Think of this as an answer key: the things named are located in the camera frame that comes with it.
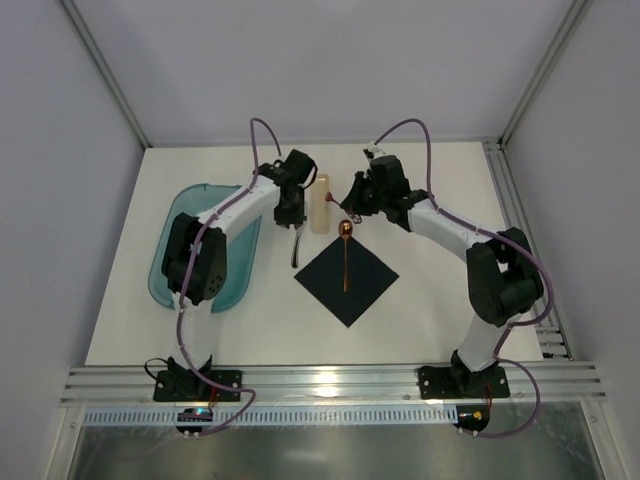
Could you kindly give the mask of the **copper spoon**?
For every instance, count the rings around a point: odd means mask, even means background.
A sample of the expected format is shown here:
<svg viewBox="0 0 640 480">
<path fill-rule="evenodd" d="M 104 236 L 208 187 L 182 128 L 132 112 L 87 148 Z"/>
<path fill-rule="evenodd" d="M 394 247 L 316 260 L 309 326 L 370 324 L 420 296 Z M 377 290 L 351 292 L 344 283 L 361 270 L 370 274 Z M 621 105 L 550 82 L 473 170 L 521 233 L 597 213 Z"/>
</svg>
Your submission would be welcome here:
<svg viewBox="0 0 640 480">
<path fill-rule="evenodd" d="M 339 224 L 339 236 L 343 241 L 343 291 L 349 291 L 349 241 L 353 234 L 353 224 L 344 219 Z"/>
</svg>

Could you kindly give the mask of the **beige cutlery case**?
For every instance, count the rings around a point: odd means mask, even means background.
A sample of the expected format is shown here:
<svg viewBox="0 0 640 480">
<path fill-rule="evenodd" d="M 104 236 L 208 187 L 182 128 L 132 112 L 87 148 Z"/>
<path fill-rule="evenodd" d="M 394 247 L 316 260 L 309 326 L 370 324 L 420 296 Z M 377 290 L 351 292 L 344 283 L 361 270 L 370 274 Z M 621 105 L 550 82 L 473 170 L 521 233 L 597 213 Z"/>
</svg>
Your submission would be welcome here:
<svg viewBox="0 0 640 480">
<path fill-rule="evenodd" d="M 311 229 L 314 234 L 328 234 L 330 231 L 329 203 L 325 200 L 329 190 L 329 176 L 319 174 L 311 187 Z"/>
</svg>

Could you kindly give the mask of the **black paper napkin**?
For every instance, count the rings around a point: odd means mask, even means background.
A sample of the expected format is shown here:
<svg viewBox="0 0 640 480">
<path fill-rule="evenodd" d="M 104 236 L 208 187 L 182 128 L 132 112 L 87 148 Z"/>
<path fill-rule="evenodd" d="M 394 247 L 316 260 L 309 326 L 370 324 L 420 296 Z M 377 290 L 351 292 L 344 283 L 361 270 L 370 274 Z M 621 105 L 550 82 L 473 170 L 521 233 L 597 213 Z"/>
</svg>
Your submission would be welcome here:
<svg viewBox="0 0 640 480">
<path fill-rule="evenodd" d="M 349 291 L 343 291 L 343 241 L 331 242 L 294 278 L 345 327 L 351 327 L 399 278 L 355 238 L 349 241 Z"/>
</svg>

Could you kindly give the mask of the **iridescent fork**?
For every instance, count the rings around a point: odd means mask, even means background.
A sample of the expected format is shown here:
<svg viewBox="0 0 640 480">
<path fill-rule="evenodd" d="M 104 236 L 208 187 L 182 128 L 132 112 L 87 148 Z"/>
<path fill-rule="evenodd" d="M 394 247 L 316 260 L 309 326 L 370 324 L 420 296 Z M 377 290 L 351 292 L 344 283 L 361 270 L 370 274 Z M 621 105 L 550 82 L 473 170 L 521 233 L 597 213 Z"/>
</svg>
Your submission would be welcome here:
<svg viewBox="0 0 640 480">
<path fill-rule="evenodd" d="M 349 209 L 346 209 L 340 202 L 336 200 L 331 192 L 327 192 L 324 201 L 330 204 L 335 204 L 354 224 L 361 224 L 362 217 L 356 213 L 353 213 Z"/>
</svg>

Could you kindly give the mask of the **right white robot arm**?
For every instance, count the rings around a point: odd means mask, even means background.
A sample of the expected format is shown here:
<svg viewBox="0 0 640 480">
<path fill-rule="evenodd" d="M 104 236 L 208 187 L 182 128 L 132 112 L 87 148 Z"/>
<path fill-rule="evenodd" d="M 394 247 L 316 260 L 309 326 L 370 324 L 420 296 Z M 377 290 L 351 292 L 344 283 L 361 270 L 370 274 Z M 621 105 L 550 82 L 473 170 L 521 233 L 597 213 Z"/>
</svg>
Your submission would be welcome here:
<svg viewBox="0 0 640 480">
<path fill-rule="evenodd" d="M 499 352 L 516 323 L 544 294 L 526 235 L 517 228 L 475 226 L 439 206 L 428 191 L 411 188 L 396 156 L 371 148 L 365 156 L 368 169 L 355 173 L 340 207 L 354 220 L 382 213 L 464 262 L 474 316 L 445 376 L 457 395 L 479 396 L 495 378 Z"/>
</svg>

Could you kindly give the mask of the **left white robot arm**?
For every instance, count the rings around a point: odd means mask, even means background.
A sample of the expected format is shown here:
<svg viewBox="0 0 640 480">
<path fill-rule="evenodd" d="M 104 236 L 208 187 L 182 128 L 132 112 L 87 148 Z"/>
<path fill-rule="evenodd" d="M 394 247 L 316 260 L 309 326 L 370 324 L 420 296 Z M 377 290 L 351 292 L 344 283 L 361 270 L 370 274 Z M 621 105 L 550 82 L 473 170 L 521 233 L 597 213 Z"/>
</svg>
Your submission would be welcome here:
<svg viewBox="0 0 640 480">
<path fill-rule="evenodd" d="M 317 173 L 316 162 L 293 149 L 285 160 L 257 165 L 250 183 L 223 202 L 195 216 L 182 213 L 173 220 L 161 272 L 174 294 L 178 349 L 200 384 L 232 393 L 243 391 L 216 383 L 196 368 L 183 340 L 184 318 L 211 313 L 227 278 L 228 244 L 263 215 L 271 213 L 277 226 L 295 231 L 292 266 L 299 265 L 300 237 L 307 223 L 305 193 Z"/>
</svg>

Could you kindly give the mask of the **teal plastic basin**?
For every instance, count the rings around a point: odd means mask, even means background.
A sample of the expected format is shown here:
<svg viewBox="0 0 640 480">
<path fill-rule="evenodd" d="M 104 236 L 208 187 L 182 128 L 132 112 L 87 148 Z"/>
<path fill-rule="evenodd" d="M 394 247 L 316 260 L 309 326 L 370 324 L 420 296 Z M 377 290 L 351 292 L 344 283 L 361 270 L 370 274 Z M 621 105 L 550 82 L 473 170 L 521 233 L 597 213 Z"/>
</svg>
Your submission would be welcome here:
<svg viewBox="0 0 640 480">
<path fill-rule="evenodd" d="M 161 306 L 174 309 L 173 293 L 161 272 L 173 220 L 181 213 L 195 216 L 223 202 L 240 189 L 239 185 L 194 184 L 182 190 L 173 200 L 164 223 L 148 276 L 151 297 Z M 246 294 L 261 229 L 259 217 L 245 227 L 229 244 L 226 281 L 212 304 L 213 313 L 235 307 Z"/>
</svg>

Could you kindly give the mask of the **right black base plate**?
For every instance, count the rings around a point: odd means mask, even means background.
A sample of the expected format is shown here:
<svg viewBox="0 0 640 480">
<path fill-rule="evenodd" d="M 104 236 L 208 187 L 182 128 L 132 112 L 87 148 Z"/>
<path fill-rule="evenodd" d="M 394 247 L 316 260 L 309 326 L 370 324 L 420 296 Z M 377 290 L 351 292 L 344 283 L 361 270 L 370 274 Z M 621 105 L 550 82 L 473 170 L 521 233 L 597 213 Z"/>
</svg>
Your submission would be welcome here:
<svg viewBox="0 0 640 480">
<path fill-rule="evenodd" d="M 423 366 L 418 369 L 418 387 L 423 400 L 505 399 L 511 396 L 505 369 L 497 364 L 479 372 L 464 365 Z"/>
</svg>

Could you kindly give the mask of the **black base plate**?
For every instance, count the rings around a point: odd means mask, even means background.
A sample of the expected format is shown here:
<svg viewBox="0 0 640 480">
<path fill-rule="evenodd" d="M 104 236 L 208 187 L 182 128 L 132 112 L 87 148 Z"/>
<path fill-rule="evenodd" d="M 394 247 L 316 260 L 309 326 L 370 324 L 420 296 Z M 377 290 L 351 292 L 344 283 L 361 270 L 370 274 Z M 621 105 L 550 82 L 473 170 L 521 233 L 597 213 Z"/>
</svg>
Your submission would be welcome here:
<svg viewBox="0 0 640 480">
<path fill-rule="evenodd" d="M 155 382 L 155 402 L 239 402 L 242 387 L 240 370 L 214 369 L 212 360 L 207 360 L 199 373 L 214 387 L 203 381 L 191 369 L 179 365 L 173 357 L 152 358 L 144 364 L 145 373 Z"/>
<path fill-rule="evenodd" d="M 423 366 L 418 369 L 418 387 L 423 400 L 505 399 L 511 396 L 505 369 L 497 364 L 479 372 L 464 365 Z"/>
</svg>

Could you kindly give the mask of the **right side aluminium rail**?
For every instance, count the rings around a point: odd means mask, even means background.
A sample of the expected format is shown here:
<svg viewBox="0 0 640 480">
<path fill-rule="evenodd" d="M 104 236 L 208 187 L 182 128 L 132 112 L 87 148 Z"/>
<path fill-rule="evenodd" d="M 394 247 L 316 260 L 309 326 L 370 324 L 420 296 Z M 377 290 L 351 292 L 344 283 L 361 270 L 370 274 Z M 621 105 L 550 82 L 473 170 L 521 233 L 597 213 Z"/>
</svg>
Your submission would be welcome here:
<svg viewBox="0 0 640 480">
<path fill-rule="evenodd" d="M 505 223 L 509 227 L 518 227 L 526 234 L 532 253 L 538 257 L 530 222 L 505 151 L 497 140 L 483 141 L 482 148 Z M 544 359 L 573 360 L 555 303 L 552 303 L 549 313 L 534 328 Z"/>
</svg>

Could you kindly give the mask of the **aluminium rail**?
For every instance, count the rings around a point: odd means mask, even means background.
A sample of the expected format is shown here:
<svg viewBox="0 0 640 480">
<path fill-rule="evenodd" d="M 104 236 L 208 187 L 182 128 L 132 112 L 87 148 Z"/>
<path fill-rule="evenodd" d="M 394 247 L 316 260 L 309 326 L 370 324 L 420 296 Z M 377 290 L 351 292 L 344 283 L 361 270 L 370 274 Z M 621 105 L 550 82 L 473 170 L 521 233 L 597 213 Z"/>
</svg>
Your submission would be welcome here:
<svg viewBox="0 0 640 480">
<path fill-rule="evenodd" d="M 532 253 L 538 257 L 530 222 L 505 151 L 497 140 L 483 141 L 482 148 L 505 223 L 509 227 L 518 227 L 526 234 Z M 552 303 L 549 313 L 534 328 L 544 359 L 573 360 L 555 303 Z"/>
<path fill-rule="evenodd" d="M 427 382 L 414 364 L 338 366 L 244 366 L 242 383 L 259 404 L 419 403 Z M 529 362 L 524 370 L 504 367 L 511 402 L 534 399 L 536 382 L 546 402 L 605 401 L 595 365 L 585 361 Z M 149 405 L 155 382 L 140 366 L 73 368 L 59 404 Z"/>
</svg>

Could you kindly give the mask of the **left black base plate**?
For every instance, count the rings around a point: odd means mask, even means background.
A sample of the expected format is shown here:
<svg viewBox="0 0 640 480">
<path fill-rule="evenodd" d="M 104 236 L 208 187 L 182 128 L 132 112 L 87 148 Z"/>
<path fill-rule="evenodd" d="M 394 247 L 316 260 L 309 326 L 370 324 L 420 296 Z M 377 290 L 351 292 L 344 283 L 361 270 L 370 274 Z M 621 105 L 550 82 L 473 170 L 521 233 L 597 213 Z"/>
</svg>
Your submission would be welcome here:
<svg viewBox="0 0 640 480">
<path fill-rule="evenodd" d="M 212 360 L 207 360 L 199 373 L 214 387 L 203 381 L 191 369 L 179 365 L 173 357 L 152 358 L 144 364 L 145 373 L 155 382 L 155 402 L 239 402 L 242 387 L 240 370 L 214 369 Z"/>
</svg>

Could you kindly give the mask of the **left aluminium frame post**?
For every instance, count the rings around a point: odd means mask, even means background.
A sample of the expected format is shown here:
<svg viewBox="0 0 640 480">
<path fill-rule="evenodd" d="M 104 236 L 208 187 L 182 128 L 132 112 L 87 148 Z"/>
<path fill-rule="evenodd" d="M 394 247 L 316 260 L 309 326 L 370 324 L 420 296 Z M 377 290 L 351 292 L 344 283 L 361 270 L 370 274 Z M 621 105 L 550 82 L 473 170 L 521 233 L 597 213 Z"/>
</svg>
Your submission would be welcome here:
<svg viewBox="0 0 640 480">
<path fill-rule="evenodd" d="M 116 76 L 114 75 L 106 57 L 102 53 L 101 48 L 99 47 L 93 33 L 91 32 L 89 24 L 84 19 L 84 16 L 82 15 L 77 3 L 72 0 L 60 0 L 58 1 L 58 4 L 62 8 L 68 21 L 70 22 L 70 25 L 77 35 L 83 48 L 87 52 L 91 63 L 97 70 L 102 83 L 104 84 L 110 97 L 114 101 L 132 135 L 135 137 L 138 144 L 143 149 L 151 148 L 151 142 L 149 141 L 147 135 L 144 133 L 141 124 L 136 118 L 136 115 L 126 98 L 124 91 L 122 90 Z"/>
</svg>

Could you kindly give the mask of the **aluminium frame post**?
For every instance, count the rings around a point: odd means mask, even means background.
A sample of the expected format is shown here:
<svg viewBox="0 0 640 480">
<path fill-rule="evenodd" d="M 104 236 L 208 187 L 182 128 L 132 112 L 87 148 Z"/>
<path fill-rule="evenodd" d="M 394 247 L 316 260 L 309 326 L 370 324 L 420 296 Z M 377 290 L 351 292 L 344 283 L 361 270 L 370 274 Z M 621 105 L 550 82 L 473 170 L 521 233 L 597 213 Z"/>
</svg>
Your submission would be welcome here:
<svg viewBox="0 0 640 480">
<path fill-rule="evenodd" d="M 126 98 L 124 91 L 122 90 L 116 76 L 114 75 L 106 57 L 102 53 L 101 48 L 99 47 L 93 33 L 91 32 L 89 24 L 84 19 L 84 16 L 82 15 L 77 3 L 72 0 L 60 0 L 58 1 L 58 4 L 62 8 L 68 21 L 70 22 L 70 25 L 77 35 L 83 48 L 87 52 L 91 63 L 97 70 L 102 83 L 104 84 L 110 97 L 114 101 L 132 135 L 135 137 L 138 144 L 143 149 L 151 148 L 151 142 L 149 141 L 147 135 L 144 133 L 141 124 L 136 118 L 136 115 Z"/>
<path fill-rule="evenodd" d="M 576 34 L 590 7 L 592 0 L 573 0 L 559 26 L 551 37 L 540 61 L 520 96 L 498 143 L 505 149 L 514 138 L 529 110 L 562 58 L 571 39 Z"/>
</svg>

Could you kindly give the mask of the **aluminium front rail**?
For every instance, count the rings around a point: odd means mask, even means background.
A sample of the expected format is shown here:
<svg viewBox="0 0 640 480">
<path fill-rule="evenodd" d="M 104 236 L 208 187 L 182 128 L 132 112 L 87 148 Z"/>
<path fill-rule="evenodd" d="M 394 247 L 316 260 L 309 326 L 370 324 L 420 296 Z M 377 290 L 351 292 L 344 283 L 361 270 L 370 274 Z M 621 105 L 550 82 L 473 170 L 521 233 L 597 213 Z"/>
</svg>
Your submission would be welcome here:
<svg viewBox="0 0 640 480">
<path fill-rule="evenodd" d="M 244 366 L 242 383 L 259 404 L 419 403 L 427 382 L 414 364 L 338 366 Z M 585 361 L 529 362 L 524 370 L 504 367 L 511 402 L 534 399 L 536 382 L 546 402 L 605 401 L 595 365 Z M 59 404 L 149 405 L 155 382 L 140 366 L 73 368 Z"/>
</svg>

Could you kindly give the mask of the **right aluminium frame post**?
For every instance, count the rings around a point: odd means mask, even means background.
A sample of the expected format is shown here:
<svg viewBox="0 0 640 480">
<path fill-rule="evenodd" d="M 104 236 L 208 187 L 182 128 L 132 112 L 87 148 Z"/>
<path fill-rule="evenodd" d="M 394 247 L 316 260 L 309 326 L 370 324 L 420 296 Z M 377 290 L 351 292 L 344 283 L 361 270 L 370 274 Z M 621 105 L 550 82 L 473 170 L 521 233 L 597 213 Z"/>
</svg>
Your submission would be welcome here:
<svg viewBox="0 0 640 480">
<path fill-rule="evenodd" d="M 573 0 L 559 26 L 551 37 L 540 61 L 520 96 L 498 143 L 505 149 L 514 138 L 529 110 L 562 58 L 571 39 L 576 34 L 590 7 L 592 0 Z"/>
</svg>

